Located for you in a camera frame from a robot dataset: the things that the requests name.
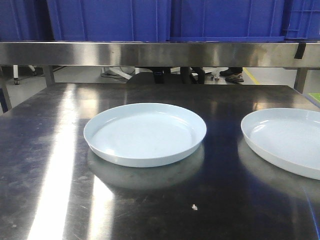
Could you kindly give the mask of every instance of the metal rail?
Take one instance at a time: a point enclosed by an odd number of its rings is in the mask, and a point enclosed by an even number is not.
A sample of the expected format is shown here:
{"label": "metal rail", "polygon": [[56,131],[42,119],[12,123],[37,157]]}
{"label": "metal rail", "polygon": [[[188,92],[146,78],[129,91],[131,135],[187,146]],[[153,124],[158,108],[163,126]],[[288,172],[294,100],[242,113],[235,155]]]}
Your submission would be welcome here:
{"label": "metal rail", "polygon": [[0,42],[0,65],[319,68],[319,56],[320,42]]}

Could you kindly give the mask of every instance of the small debris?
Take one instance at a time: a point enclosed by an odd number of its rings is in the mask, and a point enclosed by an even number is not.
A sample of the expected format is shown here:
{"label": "small debris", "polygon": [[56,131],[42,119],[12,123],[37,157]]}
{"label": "small debris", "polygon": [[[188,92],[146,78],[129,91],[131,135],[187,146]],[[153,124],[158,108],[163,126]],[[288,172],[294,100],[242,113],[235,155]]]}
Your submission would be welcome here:
{"label": "small debris", "polygon": [[197,207],[195,204],[193,204],[193,205],[192,205],[192,209],[195,210],[195,211],[197,211],[197,210],[198,210],[198,207]]}

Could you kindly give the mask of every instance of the metal table surface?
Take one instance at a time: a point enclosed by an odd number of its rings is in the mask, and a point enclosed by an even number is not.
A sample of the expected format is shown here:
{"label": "metal table surface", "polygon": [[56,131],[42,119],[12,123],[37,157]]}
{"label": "metal table surface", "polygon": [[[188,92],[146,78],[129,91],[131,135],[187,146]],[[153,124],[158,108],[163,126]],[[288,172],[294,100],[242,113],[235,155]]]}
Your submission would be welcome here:
{"label": "metal table surface", "polygon": [[[201,148],[156,168],[97,158],[88,120],[142,102],[199,114]],[[267,163],[243,140],[242,118],[273,107],[319,111],[280,85],[49,86],[0,116],[0,239],[318,240],[320,181]]]}

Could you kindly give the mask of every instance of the blue plastic crate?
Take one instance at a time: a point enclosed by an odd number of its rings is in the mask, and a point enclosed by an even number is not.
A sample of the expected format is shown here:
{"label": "blue plastic crate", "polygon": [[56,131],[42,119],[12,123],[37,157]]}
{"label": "blue plastic crate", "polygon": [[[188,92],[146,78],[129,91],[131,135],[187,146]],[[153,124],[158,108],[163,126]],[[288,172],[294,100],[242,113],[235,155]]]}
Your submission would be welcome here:
{"label": "blue plastic crate", "polygon": [[286,39],[320,40],[320,0],[285,0],[282,27]]}
{"label": "blue plastic crate", "polygon": [[0,41],[52,39],[46,0],[0,1]]}
{"label": "blue plastic crate", "polygon": [[164,42],[171,0],[47,0],[57,41]]}
{"label": "blue plastic crate", "polygon": [[278,42],[284,0],[172,0],[171,41]]}

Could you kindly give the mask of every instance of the shoe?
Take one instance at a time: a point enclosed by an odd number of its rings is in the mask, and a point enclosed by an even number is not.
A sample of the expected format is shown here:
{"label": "shoe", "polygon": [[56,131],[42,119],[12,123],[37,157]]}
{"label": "shoe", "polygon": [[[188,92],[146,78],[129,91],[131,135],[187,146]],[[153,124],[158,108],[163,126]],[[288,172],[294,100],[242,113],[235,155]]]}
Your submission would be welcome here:
{"label": "shoe", "polygon": [[244,82],[244,79],[242,78],[242,73],[232,74],[230,76],[227,76],[224,80],[228,83],[234,83],[234,84]]}
{"label": "shoe", "polygon": [[221,77],[229,77],[229,76],[231,76],[231,75],[233,75],[233,74],[235,74],[233,71],[231,71],[231,69],[230,68],[228,68],[227,70],[225,70],[225,71],[221,71],[220,72],[220,76]]}

